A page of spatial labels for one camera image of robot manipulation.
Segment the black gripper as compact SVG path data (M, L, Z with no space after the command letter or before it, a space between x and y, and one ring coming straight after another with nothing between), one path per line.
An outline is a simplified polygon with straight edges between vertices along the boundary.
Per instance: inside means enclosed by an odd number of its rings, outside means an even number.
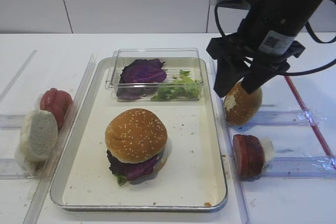
M223 98L241 79L241 87L251 94L277 75L290 75L287 59L300 57L305 47L294 40L282 55L267 54L251 49L237 33L227 35L215 18L220 37L212 38L206 51L217 60L214 91Z

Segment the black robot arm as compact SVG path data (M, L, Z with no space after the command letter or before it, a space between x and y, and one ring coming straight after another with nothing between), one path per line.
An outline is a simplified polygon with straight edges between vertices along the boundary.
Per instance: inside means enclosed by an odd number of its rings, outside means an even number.
M275 76L290 76L289 57L299 57L304 46L296 41L305 28L313 40L309 19L323 0L212 0L220 7L244 9L237 31L212 38L208 54L217 62L214 91L225 97L236 83L252 93Z

